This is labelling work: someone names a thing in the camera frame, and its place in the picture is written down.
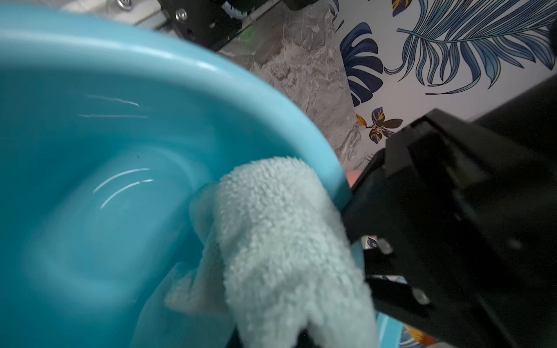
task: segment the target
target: blue feather leaf print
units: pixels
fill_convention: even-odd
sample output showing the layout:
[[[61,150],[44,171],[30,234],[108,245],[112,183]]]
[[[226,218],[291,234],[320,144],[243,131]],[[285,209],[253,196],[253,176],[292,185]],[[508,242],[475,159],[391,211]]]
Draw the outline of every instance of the blue feather leaf print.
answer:
[[[404,1],[393,0],[393,15],[395,8],[406,4]],[[483,73],[491,88],[507,63],[524,68],[520,60],[536,62],[537,58],[550,70],[555,65],[549,26],[557,14],[557,0],[435,0],[432,5],[427,0],[417,1],[421,11],[414,29],[397,29],[408,34],[402,64],[384,71],[393,75],[406,67],[402,80],[414,69],[418,82],[426,85],[427,81],[428,87],[451,82],[462,66],[472,75],[465,86],[426,95],[464,92],[474,87]]]
[[[354,44],[360,36],[371,33],[369,25],[360,23],[340,43],[340,53],[343,57],[346,75],[355,78],[348,79],[354,106],[370,100],[373,97],[373,92],[383,85],[383,80],[359,68],[367,67],[377,73],[383,73],[383,63],[381,60],[376,56],[368,55],[369,53],[377,54],[379,51],[377,43],[373,39],[366,37]]]

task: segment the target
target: fluffy microfiber cloth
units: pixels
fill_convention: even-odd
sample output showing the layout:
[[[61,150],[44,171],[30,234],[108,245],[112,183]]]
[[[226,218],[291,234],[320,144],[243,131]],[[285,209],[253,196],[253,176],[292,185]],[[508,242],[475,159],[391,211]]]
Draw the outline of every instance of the fluffy microfiber cloth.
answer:
[[[247,348],[291,348],[303,329],[322,348],[378,346],[370,290],[307,164],[239,166],[205,187],[190,213],[203,257],[169,290],[167,307],[231,313]]]

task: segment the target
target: dark blue monstera leaf print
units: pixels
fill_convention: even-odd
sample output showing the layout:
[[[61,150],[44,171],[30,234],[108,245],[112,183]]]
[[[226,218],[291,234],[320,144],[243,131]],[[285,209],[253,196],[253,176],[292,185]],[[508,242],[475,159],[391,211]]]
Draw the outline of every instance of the dark blue monstera leaf print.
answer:
[[[383,85],[380,78],[360,68],[367,67],[378,73],[383,73],[381,60],[376,56],[368,55],[369,53],[377,54],[377,43],[366,37],[354,44],[360,36],[371,33],[372,31],[367,23],[360,23],[340,43],[340,53],[343,56],[344,70],[348,76],[348,85],[352,92],[354,106],[370,100],[373,97],[373,92]]]

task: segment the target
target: marble tile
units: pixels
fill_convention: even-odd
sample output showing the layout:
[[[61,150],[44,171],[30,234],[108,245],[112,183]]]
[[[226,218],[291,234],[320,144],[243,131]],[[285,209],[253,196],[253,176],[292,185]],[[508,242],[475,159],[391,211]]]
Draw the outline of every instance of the marble tile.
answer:
[[[361,169],[361,146],[344,64],[325,1],[301,11],[278,3],[220,50],[292,100],[321,130],[345,170]]]

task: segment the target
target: bolt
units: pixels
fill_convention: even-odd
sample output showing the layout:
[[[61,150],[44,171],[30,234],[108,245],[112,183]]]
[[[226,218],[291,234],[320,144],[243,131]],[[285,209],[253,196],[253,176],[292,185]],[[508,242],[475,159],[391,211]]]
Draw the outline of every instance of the bolt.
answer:
[[[176,20],[180,23],[184,23],[188,19],[188,13],[183,8],[178,8],[176,10]]]
[[[412,295],[414,295],[414,298],[416,299],[416,301],[420,304],[420,305],[429,305],[431,303],[431,300],[429,299],[429,297],[427,297],[426,293],[423,292],[422,289],[418,289],[416,287],[412,288]]]
[[[131,0],[116,0],[116,4],[124,11],[131,11]]]
[[[389,255],[393,253],[393,247],[390,246],[389,242],[385,238],[377,239],[377,244],[379,244],[379,249],[385,255]]]

